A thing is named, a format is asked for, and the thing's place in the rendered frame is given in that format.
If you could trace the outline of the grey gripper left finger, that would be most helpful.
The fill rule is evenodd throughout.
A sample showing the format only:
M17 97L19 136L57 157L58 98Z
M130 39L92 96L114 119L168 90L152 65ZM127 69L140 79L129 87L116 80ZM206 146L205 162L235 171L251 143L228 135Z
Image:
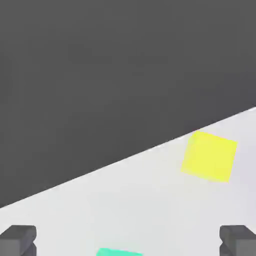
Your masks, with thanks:
M37 256L34 225L11 225L0 234L0 256Z

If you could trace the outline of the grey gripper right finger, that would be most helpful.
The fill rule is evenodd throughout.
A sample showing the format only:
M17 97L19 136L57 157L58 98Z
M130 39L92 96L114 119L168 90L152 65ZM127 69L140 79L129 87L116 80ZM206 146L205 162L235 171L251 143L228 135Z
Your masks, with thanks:
M245 225L222 225L219 256L256 256L256 234Z

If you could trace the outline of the small yellow cube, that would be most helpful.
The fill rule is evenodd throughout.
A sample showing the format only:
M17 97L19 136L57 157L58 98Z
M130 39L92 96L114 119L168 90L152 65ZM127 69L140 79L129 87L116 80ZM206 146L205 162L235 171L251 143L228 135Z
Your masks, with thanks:
M216 182L228 182L238 143L203 131L188 139L181 171Z

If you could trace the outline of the small turquoise cube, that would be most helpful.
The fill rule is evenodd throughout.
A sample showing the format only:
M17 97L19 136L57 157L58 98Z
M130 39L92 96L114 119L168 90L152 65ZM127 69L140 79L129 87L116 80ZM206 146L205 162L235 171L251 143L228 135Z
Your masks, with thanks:
M96 256L143 256L143 254L126 250L100 248L97 251Z

